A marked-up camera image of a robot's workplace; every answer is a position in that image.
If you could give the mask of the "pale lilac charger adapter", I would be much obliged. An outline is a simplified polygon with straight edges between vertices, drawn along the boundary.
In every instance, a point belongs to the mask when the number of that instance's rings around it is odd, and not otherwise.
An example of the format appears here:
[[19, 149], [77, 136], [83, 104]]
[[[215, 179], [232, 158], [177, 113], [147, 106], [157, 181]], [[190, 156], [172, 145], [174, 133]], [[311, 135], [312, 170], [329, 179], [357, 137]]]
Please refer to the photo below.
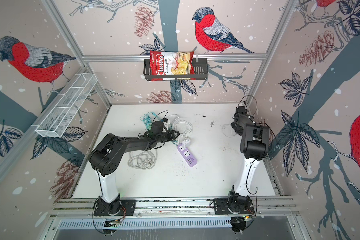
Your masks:
[[189, 145], [191, 144], [191, 139], [189, 137], [185, 137], [184, 140], [180, 141], [180, 146], [182, 146], [182, 148], [187, 148]]

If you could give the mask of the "purple power strip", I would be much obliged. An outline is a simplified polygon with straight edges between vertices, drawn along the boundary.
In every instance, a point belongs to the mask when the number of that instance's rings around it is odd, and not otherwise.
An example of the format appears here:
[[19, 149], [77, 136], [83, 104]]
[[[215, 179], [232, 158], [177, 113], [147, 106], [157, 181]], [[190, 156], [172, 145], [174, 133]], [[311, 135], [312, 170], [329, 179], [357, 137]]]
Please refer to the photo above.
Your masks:
[[187, 146], [184, 147], [183, 144], [179, 144], [177, 145], [177, 149], [190, 168], [197, 164], [197, 159]]

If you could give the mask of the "white charger adapter with cable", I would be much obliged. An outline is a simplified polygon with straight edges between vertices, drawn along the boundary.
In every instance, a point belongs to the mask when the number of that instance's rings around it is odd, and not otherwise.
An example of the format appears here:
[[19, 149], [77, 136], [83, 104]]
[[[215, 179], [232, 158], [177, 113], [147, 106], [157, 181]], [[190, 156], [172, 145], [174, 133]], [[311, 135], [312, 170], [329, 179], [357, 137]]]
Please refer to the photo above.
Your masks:
[[222, 125], [222, 133], [227, 138], [233, 138], [237, 135], [235, 130], [231, 127], [230, 124]]

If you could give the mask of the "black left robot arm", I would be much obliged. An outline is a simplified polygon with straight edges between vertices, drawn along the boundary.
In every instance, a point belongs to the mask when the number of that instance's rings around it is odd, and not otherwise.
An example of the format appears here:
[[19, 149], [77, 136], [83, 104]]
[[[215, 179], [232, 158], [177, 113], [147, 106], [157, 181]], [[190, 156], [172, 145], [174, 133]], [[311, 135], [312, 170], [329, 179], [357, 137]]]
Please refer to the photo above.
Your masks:
[[91, 167], [96, 171], [100, 183], [100, 202], [116, 211], [120, 205], [120, 193], [116, 186], [115, 171], [125, 153], [157, 149], [166, 142], [176, 140], [180, 132], [169, 130], [164, 122], [155, 121], [151, 129], [138, 137], [118, 137], [107, 134], [89, 156]]

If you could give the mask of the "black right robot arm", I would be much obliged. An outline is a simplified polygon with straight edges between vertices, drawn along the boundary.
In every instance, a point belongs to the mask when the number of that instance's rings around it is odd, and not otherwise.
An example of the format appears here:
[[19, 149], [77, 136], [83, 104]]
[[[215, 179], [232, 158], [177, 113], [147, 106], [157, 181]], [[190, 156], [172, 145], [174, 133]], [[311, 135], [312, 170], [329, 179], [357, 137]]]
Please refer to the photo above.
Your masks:
[[255, 195], [250, 192], [251, 183], [260, 161], [268, 155], [270, 128], [256, 123], [244, 106], [237, 106], [231, 127], [241, 136], [240, 152], [245, 160], [233, 189], [240, 196]]

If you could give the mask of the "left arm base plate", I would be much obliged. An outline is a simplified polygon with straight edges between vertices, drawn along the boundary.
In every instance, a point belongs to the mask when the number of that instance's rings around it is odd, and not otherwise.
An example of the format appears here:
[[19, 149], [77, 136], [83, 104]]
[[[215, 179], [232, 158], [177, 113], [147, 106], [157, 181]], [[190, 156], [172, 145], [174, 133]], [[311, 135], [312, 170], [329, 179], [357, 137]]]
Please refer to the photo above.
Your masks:
[[115, 200], [112, 203], [106, 203], [103, 199], [98, 199], [94, 207], [94, 217], [110, 217], [110, 216], [133, 216], [136, 200]]

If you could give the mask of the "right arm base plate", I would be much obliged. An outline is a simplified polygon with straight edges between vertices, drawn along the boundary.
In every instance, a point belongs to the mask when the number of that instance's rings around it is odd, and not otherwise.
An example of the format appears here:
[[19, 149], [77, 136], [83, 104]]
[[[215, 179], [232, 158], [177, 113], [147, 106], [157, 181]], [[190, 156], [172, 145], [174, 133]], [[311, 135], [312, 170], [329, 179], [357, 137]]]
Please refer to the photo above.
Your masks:
[[227, 198], [213, 199], [214, 212], [216, 215], [254, 215], [255, 208], [252, 199], [244, 197], [229, 203]]

